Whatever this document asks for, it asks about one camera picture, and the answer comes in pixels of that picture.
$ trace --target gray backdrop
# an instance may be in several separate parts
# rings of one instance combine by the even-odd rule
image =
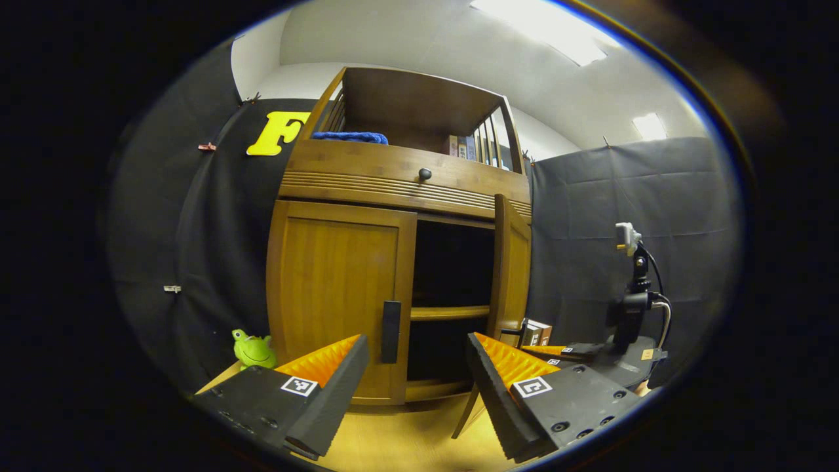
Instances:
[[[739,276],[743,209],[727,157],[709,139],[676,138],[575,152],[531,170],[528,317],[554,326],[554,345],[605,341],[608,301],[633,273],[614,225],[630,222],[673,303],[670,357],[649,385],[668,380],[721,319]],[[659,291],[652,265],[649,279]],[[658,340],[662,317],[648,312],[641,334]]]

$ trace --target white wall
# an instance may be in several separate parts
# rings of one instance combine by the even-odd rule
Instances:
[[[320,98],[320,95],[323,94],[323,91],[344,66],[396,69],[396,67],[345,62],[313,62],[278,66],[268,73],[262,83],[259,84],[260,97]],[[565,136],[548,128],[536,118],[515,107],[512,108],[513,120],[516,124],[516,130],[519,132],[519,142],[522,145],[522,150],[527,149],[529,155],[532,155],[536,160],[580,150]]]
[[[279,43],[291,10],[264,20],[233,41],[230,64],[242,100],[253,98],[265,77],[279,67]]]

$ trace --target wooden shelf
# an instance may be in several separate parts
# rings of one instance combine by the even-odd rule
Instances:
[[[412,307],[411,321],[446,321],[480,318],[489,315],[489,305],[474,307]]]
[[[471,380],[408,380],[405,388],[405,401],[435,400],[469,393],[471,389]]]

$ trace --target black handle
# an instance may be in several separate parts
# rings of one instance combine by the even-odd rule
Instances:
[[[513,336],[519,337],[519,342],[516,343],[517,348],[521,348],[522,344],[524,343],[524,330],[527,329],[527,318],[522,319],[522,327],[519,329],[509,329],[509,328],[501,328],[502,334],[512,334]]]
[[[387,300],[382,310],[382,364],[396,364],[402,302]]]

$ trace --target black backdrop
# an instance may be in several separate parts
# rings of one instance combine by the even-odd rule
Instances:
[[[632,223],[673,303],[670,357],[649,382],[660,385],[705,347],[742,268],[743,207],[727,157],[709,139],[674,138],[539,160],[532,170],[528,317],[554,326],[554,345],[605,341],[608,301],[633,274],[614,225]],[[652,265],[649,279],[658,291]],[[660,310],[648,312],[641,334],[658,340],[661,323]]]
[[[240,103],[230,53],[227,42],[201,58],[123,133],[99,222],[122,313],[183,391],[236,361],[233,329],[268,334],[265,250],[293,143],[275,156],[246,148],[268,113],[316,103]],[[215,152],[197,149],[207,142]]]

